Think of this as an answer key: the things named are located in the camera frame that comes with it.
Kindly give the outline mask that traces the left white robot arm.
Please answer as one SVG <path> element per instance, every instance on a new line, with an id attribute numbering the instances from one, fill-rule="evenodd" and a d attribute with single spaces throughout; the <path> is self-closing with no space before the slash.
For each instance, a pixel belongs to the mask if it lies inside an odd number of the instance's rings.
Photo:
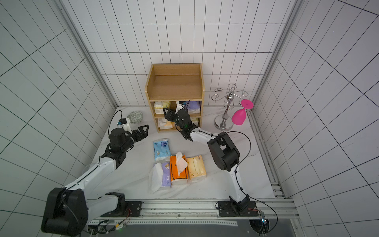
<path id="1" fill-rule="evenodd" d="M 126 153 L 148 136 L 149 126 L 140 126 L 133 131 L 118 127 L 109 134 L 109 144 L 99 161 L 78 179 L 64 188 L 49 192 L 41 223 L 44 233 L 77 236 L 90 221 L 104 214 L 123 216 L 127 211 L 125 196 L 109 192 L 96 200 L 88 195 L 126 158 Z"/>

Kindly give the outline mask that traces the blue tissue pack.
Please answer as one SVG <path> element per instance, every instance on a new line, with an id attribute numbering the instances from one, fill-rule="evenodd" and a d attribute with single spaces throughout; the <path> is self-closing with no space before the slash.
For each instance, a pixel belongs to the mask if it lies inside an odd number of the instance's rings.
<path id="1" fill-rule="evenodd" d="M 155 161 L 163 161 L 171 157 L 169 140 L 167 138 L 159 139 L 153 142 Z"/>

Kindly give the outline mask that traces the beige tissue pack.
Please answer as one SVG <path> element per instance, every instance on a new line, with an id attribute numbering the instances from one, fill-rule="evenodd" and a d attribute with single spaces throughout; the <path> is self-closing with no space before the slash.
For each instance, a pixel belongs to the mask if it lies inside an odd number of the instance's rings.
<path id="1" fill-rule="evenodd" d="M 202 155 L 186 158 L 186 161 L 188 164 L 189 179 L 192 182 L 197 182 L 206 178 L 207 172 Z"/>

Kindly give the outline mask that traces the orange tissue box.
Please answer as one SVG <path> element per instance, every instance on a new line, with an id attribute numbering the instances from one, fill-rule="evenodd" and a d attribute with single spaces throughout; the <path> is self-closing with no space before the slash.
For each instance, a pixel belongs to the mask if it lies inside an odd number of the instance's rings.
<path id="1" fill-rule="evenodd" d="M 176 155 L 170 157 L 170 180 L 171 185 L 184 185 L 188 182 L 188 163 L 185 156 L 178 152 Z"/>

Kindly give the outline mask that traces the purple white tissue pack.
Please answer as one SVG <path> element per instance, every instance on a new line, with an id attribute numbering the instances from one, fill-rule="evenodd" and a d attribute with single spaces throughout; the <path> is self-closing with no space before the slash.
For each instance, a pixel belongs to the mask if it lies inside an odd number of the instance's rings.
<path id="1" fill-rule="evenodd" d="M 149 189 L 151 193 L 171 188 L 169 162 L 156 163 L 149 173 Z"/>

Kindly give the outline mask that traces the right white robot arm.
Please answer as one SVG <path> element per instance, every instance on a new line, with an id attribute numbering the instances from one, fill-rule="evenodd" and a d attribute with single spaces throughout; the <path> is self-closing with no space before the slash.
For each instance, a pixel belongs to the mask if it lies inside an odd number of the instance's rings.
<path id="1" fill-rule="evenodd" d="M 248 212 L 248 206 L 254 204 L 248 194 L 244 193 L 239 183 L 238 172 L 241 161 L 240 152 L 229 136 L 228 132 L 213 134 L 202 130 L 190 120 L 188 109 L 180 109 L 175 112 L 164 108 L 164 118 L 174 122 L 179 127 L 179 132 L 185 140 L 198 142 L 208 146 L 215 165 L 231 176 L 235 192 L 229 196 L 229 201 L 219 201 L 218 209 L 226 215 L 242 216 Z"/>

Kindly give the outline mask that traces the white green tissue pack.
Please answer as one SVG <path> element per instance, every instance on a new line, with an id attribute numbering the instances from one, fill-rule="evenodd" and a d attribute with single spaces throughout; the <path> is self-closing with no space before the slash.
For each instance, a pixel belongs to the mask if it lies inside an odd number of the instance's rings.
<path id="1" fill-rule="evenodd" d="M 154 102 L 154 112 L 155 114 L 164 114 L 164 108 L 169 108 L 170 102 L 169 101 L 156 101 Z"/>

